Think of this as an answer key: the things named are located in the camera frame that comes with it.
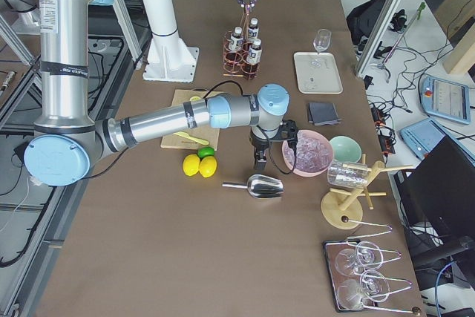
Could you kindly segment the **tea bottle white cap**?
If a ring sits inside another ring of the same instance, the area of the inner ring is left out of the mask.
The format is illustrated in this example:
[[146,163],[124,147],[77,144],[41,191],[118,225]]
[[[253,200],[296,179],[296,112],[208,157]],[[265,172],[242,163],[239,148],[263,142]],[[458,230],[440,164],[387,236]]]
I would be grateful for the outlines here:
[[245,78],[255,78],[261,60],[261,54],[261,40],[259,38],[256,38],[249,47],[247,57],[244,63],[243,73]]

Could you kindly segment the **copper wire bottle basket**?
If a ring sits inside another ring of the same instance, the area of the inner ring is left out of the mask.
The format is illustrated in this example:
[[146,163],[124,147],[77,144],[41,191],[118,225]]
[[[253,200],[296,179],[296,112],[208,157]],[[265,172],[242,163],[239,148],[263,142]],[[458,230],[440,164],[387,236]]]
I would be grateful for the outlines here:
[[223,35],[222,60],[223,60],[223,75],[224,76],[240,77],[240,78],[244,78],[246,80],[252,80],[252,79],[245,78],[244,73],[243,73],[244,63],[245,63],[245,60],[246,60],[246,57],[247,57],[249,47],[251,45],[251,43],[248,43],[246,41],[247,27],[248,27],[248,24],[249,24],[249,20],[252,18],[250,16],[250,13],[247,13],[244,10],[243,15],[242,15],[241,20],[240,20],[240,24],[238,25],[238,27],[241,27],[242,30],[243,30],[243,47],[242,47],[242,50],[240,52],[240,57],[239,57],[238,61],[233,62],[233,61],[227,59],[227,54],[229,52],[229,49],[228,49],[229,38],[230,38],[232,32],[234,31],[234,28],[232,28],[231,30],[226,31],[225,34]]

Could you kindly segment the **metal ice scoop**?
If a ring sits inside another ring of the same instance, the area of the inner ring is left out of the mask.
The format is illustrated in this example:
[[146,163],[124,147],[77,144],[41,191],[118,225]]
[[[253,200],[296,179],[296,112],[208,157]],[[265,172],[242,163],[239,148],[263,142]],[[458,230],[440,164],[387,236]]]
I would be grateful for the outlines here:
[[223,182],[222,186],[245,189],[257,199],[279,198],[284,193],[284,185],[281,180],[263,174],[254,174],[245,183]]

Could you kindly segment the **pink bowl with ice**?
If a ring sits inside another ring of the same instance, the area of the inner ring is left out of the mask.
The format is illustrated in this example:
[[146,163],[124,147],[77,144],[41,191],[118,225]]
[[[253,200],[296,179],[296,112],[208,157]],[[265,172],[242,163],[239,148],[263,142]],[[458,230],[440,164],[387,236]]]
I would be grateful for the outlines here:
[[302,177],[318,176],[328,169],[333,158],[333,148],[325,136],[308,129],[298,131],[294,174]]

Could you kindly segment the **dark grey folded cloth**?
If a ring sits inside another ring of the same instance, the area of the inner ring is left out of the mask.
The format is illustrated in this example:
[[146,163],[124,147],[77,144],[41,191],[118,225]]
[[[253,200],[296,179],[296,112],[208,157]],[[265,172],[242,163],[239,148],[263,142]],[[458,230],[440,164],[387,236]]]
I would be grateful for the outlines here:
[[307,105],[307,119],[315,126],[337,125],[341,122],[331,102],[310,102]]

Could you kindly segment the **yellow plastic knife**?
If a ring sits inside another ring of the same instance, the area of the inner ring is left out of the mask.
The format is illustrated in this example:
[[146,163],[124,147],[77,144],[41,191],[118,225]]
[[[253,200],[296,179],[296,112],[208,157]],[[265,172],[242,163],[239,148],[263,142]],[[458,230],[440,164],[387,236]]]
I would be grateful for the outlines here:
[[178,137],[182,137],[182,138],[187,139],[187,140],[191,140],[192,142],[198,143],[202,146],[208,146],[209,145],[208,140],[198,138],[198,137],[193,137],[192,135],[190,135],[189,133],[184,132],[184,131],[177,131],[177,132],[174,133],[174,135],[176,135]]

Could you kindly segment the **clear textured glass cup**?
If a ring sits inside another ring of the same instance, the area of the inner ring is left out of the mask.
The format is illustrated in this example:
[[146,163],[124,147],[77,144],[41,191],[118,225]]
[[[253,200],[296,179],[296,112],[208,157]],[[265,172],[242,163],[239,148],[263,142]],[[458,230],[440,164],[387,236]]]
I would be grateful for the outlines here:
[[365,164],[334,160],[327,169],[327,180],[334,186],[363,188],[369,173],[370,168]]

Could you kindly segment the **green bowl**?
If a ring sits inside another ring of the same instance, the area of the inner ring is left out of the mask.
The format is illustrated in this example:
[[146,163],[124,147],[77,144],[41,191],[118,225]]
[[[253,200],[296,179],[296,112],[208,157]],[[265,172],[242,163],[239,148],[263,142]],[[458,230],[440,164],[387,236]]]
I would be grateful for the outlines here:
[[337,161],[357,163],[361,159],[361,146],[351,137],[334,137],[330,140],[330,145]]

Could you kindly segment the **clear wine glass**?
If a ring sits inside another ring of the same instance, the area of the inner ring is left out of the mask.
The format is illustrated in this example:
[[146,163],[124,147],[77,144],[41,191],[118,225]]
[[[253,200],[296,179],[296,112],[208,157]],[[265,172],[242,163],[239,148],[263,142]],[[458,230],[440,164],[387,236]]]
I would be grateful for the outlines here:
[[321,57],[321,54],[328,49],[331,43],[332,32],[328,29],[318,30],[315,38],[313,39],[313,47],[317,53],[317,56],[310,62],[314,68],[320,68],[325,64],[325,59]]

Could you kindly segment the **wooden glass tree stand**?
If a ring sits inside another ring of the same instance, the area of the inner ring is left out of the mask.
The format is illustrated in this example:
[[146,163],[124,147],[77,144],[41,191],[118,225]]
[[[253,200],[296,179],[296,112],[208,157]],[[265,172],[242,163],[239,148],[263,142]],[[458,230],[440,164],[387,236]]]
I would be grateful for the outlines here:
[[367,187],[383,172],[412,169],[413,165],[386,166],[376,161],[370,168],[367,185],[363,188],[346,188],[331,185],[330,190],[321,199],[321,213],[326,221],[338,229],[354,229],[362,223],[363,208],[359,197],[385,196],[385,192],[368,192]]

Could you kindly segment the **cream serving tray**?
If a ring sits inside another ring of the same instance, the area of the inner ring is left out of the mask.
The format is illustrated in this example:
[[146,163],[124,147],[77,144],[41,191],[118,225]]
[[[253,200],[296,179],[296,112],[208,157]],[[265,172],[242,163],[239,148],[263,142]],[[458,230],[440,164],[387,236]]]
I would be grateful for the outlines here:
[[296,52],[293,55],[298,90],[303,94],[341,94],[343,85],[331,53]]

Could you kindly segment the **black tray with glasses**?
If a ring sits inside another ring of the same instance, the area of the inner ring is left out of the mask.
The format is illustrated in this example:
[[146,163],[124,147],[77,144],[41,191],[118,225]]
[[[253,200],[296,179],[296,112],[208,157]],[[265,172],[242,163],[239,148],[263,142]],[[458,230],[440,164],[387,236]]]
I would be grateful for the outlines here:
[[[335,301],[335,309],[339,313],[352,313],[352,312],[370,311],[370,310],[343,311],[342,308],[339,307],[337,302],[336,302],[336,288],[339,286],[339,284],[342,283],[343,281],[349,279],[349,278],[358,278],[360,276],[360,275],[351,276],[351,277],[344,276],[341,273],[339,273],[335,268],[335,257],[344,248],[344,244],[348,241],[349,242],[356,242],[356,243],[360,242],[360,240],[325,241],[325,242],[323,242],[324,257],[325,257],[325,260],[326,260],[326,263],[327,263],[327,271],[328,271],[329,277],[330,277],[330,285],[331,285],[331,288],[332,288],[332,294],[333,294],[333,298],[334,298],[334,301]],[[400,313],[400,314],[409,315],[409,316],[420,316],[422,314],[422,311],[420,310],[419,307],[411,307],[408,310],[410,311],[410,313]]]

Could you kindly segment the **blue teach pendant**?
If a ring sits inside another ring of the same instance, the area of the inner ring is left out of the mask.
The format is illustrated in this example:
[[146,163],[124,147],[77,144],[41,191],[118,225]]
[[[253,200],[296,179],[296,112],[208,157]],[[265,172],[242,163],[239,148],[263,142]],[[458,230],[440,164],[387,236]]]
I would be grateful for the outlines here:
[[422,82],[420,102],[423,110],[429,115],[463,125],[471,123],[467,85],[428,76]]
[[420,160],[426,158],[444,137],[453,139],[442,125],[431,118],[406,126],[399,133],[404,143]]

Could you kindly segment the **black monitor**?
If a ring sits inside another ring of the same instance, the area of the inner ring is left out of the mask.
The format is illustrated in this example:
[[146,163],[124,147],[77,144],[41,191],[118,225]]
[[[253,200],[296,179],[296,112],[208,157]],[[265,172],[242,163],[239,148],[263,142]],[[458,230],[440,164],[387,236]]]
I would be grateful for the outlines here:
[[402,178],[401,198],[411,226],[428,222],[445,240],[474,239],[474,163],[444,137]]

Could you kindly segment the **white pillar mount base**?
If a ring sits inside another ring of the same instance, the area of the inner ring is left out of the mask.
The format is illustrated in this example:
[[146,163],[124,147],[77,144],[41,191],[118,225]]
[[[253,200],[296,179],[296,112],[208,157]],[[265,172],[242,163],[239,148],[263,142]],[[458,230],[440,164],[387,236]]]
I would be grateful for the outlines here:
[[152,32],[143,79],[193,82],[199,49],[180,38],[172,0],[142,1]]

